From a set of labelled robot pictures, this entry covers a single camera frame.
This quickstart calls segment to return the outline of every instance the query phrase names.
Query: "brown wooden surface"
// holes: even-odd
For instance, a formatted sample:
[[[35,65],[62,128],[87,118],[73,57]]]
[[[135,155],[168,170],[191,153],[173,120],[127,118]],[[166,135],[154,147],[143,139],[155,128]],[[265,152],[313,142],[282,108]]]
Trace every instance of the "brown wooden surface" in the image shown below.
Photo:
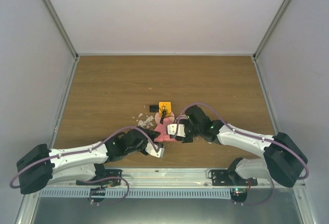
[[[143,113],[143,120],[146,114],[154,115],[149,105],[159,101],[171,101],[177,115],[192,102],[204,102],[239,128],[273,133],[250,57],[92,56],[80,58],[55,147],[88,145],[121,127],[137,125],[138,115]],[[202,138],[165,146],[161,159],[134,153],[111,165],[227,167],[237,157],[255,158]]]

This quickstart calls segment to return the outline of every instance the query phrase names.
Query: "white panel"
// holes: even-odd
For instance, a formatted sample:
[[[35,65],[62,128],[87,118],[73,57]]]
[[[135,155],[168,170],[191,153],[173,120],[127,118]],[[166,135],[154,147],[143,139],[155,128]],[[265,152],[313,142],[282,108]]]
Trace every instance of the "white panel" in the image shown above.
[[[329,219],[328,21],[329,0],[293,0],[259,58],[279,125],[308,157],[319,223]]]
[[[254,53],[282,0],[51,0],[78,53]]]
[[[49,142],[73,58],[41,0],[0,6],[0,222],[14,223],[22,196],[9,180]]]

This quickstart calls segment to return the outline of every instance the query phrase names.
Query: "yellow object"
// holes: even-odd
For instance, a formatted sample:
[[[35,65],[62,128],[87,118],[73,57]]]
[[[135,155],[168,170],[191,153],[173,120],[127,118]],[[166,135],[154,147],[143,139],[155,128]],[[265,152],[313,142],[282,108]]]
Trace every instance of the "yellow object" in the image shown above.
[[[167,110],[166,117],[171,115],[171,102],[159,102],[159,113],[162,116],[162,110]]]

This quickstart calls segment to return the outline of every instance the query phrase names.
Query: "purple cable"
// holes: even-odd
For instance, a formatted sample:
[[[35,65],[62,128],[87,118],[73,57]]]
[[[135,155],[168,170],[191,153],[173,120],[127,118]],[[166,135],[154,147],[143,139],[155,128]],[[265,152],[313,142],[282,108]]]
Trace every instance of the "purple cable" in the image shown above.
[[[135,129],[135,130],[138,130],[139,132],[141,132],[147,139],[148,141],[151,143],[153,149],[156,151],[156,152],[159,152],[160,148],[156,148],[155,147],[155,144],[154,142],[152,141],[152,139],[140,128],[138,127],[135,127],[135,126],[126,126],[124,128],[121,128],[119,130],[117,130],[116,132],[114,132],[112,135],[110,135],[109,137],[107,137],[106,139],[104,139],[101,143],[97,144],[95,147],[92,148],[92,151],[99,148],[100,146],[102,146],[104,143],[106,143],[110,138],[112,138],[113,136],[117,135],[118,133],[122,132],[123,130],[126,130],[126,129]],[[23,168],[22,170],[20,170],[9,182],[9,186],[13,189],[18,189],[20,188],[21,186],[20,185],[14,185],[14,181],[22,174],[24,173],[25,171],[29,170],[31,167],[39,164],[39,163],[42,163],[42,162],[45,162],[47,160],[51,160],[51,159],[54,159],[54,158],[61,158],[63,156],[70,156],[70,155],[77,155],[77,154],[82,154],[82,153],[90,153],[90,150],[82,150],[82,151],[74,151],[74,152],[66,152],[66,153],[62,153],[62,154],[57,154],[57,155],[54,155],[54,156],[49,156],[49,157],[46,157],[46,158],[43,158],[43,159],[40,159],[38,161],[35,161],[33,163],[31,163],[30,165],[26,166],[25,168]]]
[[[246,205],[246,206],[256,206],[256,205],[261,205],[261,204],[264,204],[266,202],[269,202],[273,197],[274,197],[274,194],[275,194],[275,186],[274,186],[274,182],[272,179],[268,179],[269,182],[271,183],[272,185],[272,192],[271,192],[271,195],[263,200],[263,201],[260,201],[260,202],[252,202],[252,203],[242,203],[242,205]],[[235,203],[241,203],[241,202],[236,202],[234,201],[232,198],[231,198],[231,201],[235,204]]]
[[[180,118],[181,116],[183,115],[183,113],[185,112],[186,109],[188,109],[189,107],[191,106],[194,106],[194,105],[202,105],[202,106],[205,106],[207,108],[209,108],[211,111],[213,111],[217,117],[223,122],[224,125],[226,125],[230,130],[233,130],[233,127],[231,127],[229,124],[227,124],[225,122],[225,120],[216,112],[215,109],[213,109],[211,106],[205,104],[205,103],[200,103],[200,102],[195,102],[195,103],[192,103],[190,105],[187,105],[181,112],[180,112],[180,115],[178,116],[178,119],[177,119],[177,127],[176,127],[176,132],[174,134],[174,137],[177,136],[177,133],[178,133],[178,125],[179,125],[179,121],[180,121]],[[262,137],[259,137],[259,136],[255,136],[255,135],[251,135],[251,134],[248,134],[248,133],[244,133],[244,132],[241,132],[237,129],[234,130],[234,132],[236,132],[237,134],[240,134],[240,135],[243,135],[243,136],[246,136],[246,137],[249,137],[249,138],[253,138],[253,139],[257,139],[257,140],[263,140]],[[289,153],[291,153],[293,156],[296,157],[296,159],[303,165],[304,169],[305,169],[305,175],[302,176],[302,177],[299,177],[298,179],[306,179],[308,176],[309,176],[309,170],[308,170],[308,166],[306,165],[306,163],[303,161],[302,158],[300,158],[300,156],[298,156],[294,151],[292,151],[291,149],[289,149],[288,147],[284,146],[283,144],[280,144],[274,140],[270,140],[270,139],[267,139],[265,138],[264,141],[266,142],[270,142],[270,143],[273,143],[283,149],[285,149],[286,151],[288,151]]]
[[[103,179],[98,179],[98,180],[94,180],[94,181],[82,181],[83,183],[97,183],[97,182],[100,182],[100,181],[103,181],[103,180],[109,180],[109,179],[119,179],[119,180],[123,180],[125,182],[125,184],[127,185],[127,191],[125,193],[125,195],[123,197],[121,197],[120,199],[116,200],[116,201],[113,201],[113,202],[108,202],[108,203],[97,203],[97,206],[99,205],[110,205],[110,204],[115,204],[115,203],[118,203],[118,202],[121,202],[122,200],[124,200],[128,194],[129,194],[129,183],[128,181],[126,181],[124,178],[121,178],[121,177],[115,177],[115,176],[111,176],[111,177],[106,177],[106,178],[103,178]],[[89,201],[91,202],[92,204],[92,195],[93,193],[90,192],[90,195],[89,195]]]

